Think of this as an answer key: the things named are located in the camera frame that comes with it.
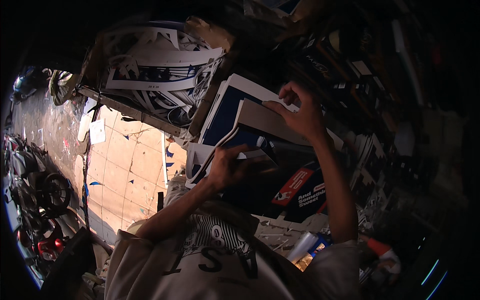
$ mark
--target man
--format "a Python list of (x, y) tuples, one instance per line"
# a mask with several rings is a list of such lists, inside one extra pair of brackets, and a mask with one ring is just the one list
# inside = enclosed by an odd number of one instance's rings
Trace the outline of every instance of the man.
[(377, 270), (385, 269), (391, 274), (388, 284), (394, 284), (398, 279), (400, 272), (402, 271), (402, 265), (397, 254), (393, 251), (392, 246), (381, 243), (374, 238), (367, 237), (366, 235), (359, 234), (360, 239), (367, 242), (367, 246), (377, 254), (380, 259), (377, 265)]
[(217, 148), (207, 178), (187, 192), (182, 177), (176, 177), (170, 181), (164, 208), (136, 235), (119, 230), (105, 299), (358, 297), (357, 212), (335, 160), (319, 99), (294, 82), (282, 88), (279, 98), (287, 105), (301, 101), (297, 113), (277, 102), (264, 105), (280, 114), (314, 147), (324, 175), (335, 244), (316, 255), (302, 273), (255, 239), (251, 215), (210, 201), (241, 180), (246, 168), (236, 164), (236, 157), (248, 147)]

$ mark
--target floor tile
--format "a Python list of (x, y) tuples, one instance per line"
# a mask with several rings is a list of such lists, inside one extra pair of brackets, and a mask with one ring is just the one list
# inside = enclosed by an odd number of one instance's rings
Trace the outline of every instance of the floor tile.
[(130, 171), (149, 182), (156, 182), (161, 168), (162, 154), (144, 144), (137, 144)]
[(138, 177), (133, 173), (128, 174), (125, 198), (145, 208), (150, 208), (154, 198), (155, 184)]
[(107, 160), (114, 162), (125, 170), (130, 169), (133, 151), (136, 146), (135, 140), (127, 140), (120, 133), (113, 131), (108, 146)]
[(98, 119), (105, 119), (105, 126), (113, 128), (115, 120), (117, 119), (117, 114), (118, 112), (116, 110), (112, 108), (109, 109), (106, 106), (102, 106), (100, 108), (100, 114), (98, 116)]
[(160, 174), (158, 175), (158, 180), (156, 181), (157, 186), (161, 186), (165, 188), (165, 180), (163, 175), (163, 166), (160, 169)]
[(109, 245), (115, 245), (115, 241), (117, 240), (117, 232), (113, 231), (107, 227), (103, 227), (103, 239)]
[(94, 201), (96, 202), (98, 205), (102, 205), (102, 191), (103, 191), (103, 186), (101, 184), (97, 184), (97, 185), (90, 185), (90, 183), (96, 181), (95, 179), (93, 179), (90, 175), (87, 175), (87, 180), (86, 180), (86, 184), (87, 184), (87, 188), (88, 188), (88, 202), (90, 204), (90, 202)]
[(103, 187), (102, 206), (114, 215), (121, 217), (123, 213), (123, 196), (111, 189)]
[(168, 151), (173, 154), (172, 158), (185, 163), (187, 161), (187, 151), (182, 149), (177, 143), (170, 143)]
[(111, 161), (107, 160), (105, 164), (105, 176), (103, 178), (103, 185), (119, 194), (125, 195), (125, 188), (127, 186), (128, 171), (120, 168)]
[(102, 223), (102, 206), (95, 201), (88, 201), (88, 217)]
[(90, 225), (90, 230), (103, 240), (102, 221), (98, 222), (94, 218), (89, 217), (89, 225)]
[(78, 166), (75, 162), (75, 191), (77, 192), (77, 195), (82, 194), (82, 189), (84, 186), (84, 169), (83, 166)]
[(128, 220), (123, 219), (121, 221), (121, 230), (127, 231), (128, 227), (130, 227), (131, 224), (133, 224), (132, 220), (128, 221)]
[(90, 175), (96, 181), (103, 183), (103, 174), (105, 172), (106, 159), (97, 152), (90, 151), (90, 161), (88, 163), (87, 175)]
[(149, 146), (163, 153), (162, 149), (162, 132), (155, 127), (143, 123), (141, 133), (137, 138), (139, 143)]
[(121, 217), (114, 215), (113, 212), (104, 207), (102, 207), (102, 221), (104, 228), (111, 229), (114, 232), (121, 228)]
[(123, 203), (123, 219), (132, 223), (148, 218), (148, 209), (125, 198)]
[(93, 152), (97, 152), (101, 156), (107, 158), (108, 146), (110, 145), (110, 139), (112, 137), (112, 131), (110, 127), (105, 127), (105, 141), (102, 143), (97, 143), (91, 146)]
[(126, 122), (121, 120), (122, 117), (123, 116), (120, 113), (117, 114), (115, 125), (113, 125), (114, 130), (120, 132), (123, 135), (140, 132), (140, 129), (142, 128), (142, 122), (140, 121)]

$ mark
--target paper sheet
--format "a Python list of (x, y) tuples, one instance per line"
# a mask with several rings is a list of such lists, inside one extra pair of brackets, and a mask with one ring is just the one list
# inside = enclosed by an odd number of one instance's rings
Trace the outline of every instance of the paper sheet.
[(90, 144), (98, 144), (107, 139), (105, 135), (105, 119), (91, 122), (88, 128), (90, 129)]

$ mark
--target graphic design print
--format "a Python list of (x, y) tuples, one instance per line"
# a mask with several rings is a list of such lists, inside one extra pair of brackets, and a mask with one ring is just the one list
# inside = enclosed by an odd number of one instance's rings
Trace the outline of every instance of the graphic design print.
[(202, 255), (210, 260), (213, 267), (198, 265), (200, 270), (210, 273), (222, 270), (223, 255), (236, 255), (247, 278), (258, 278), (255, 250), (233, 227), (214, 216), (192, 215), (187, 223), (189, 229), (177, 249), (177, 259), (171, 270), (163, 273), (164, 276), (181, 272), (177, 267), (187, 255)]

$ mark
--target motorcycle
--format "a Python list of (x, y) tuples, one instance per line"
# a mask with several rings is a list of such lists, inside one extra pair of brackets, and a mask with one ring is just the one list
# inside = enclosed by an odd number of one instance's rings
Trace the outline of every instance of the motorcycle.
[(37, 145), (31, 143), (22, 149), (17, 140), (9, 137), (8, 142), (11, 145), (6, 143), (5, 148), (10, 152), (9, 191), (19, 208), (21, 224), (18, 240), (25, 248), (31, 247), (39, 257), (34, 265), (48, 274), (67, 240), (55, 219), (67, 213), (71, 186), (61, 174), (46, 171), (46, 152)]
[(15, 104), (33, 95), (37, 89), (46, 86), (47, 79), (52, 76), (50, 69), (42, 69), (33, 66), (24, 66), (13, 83), (11, 101)]

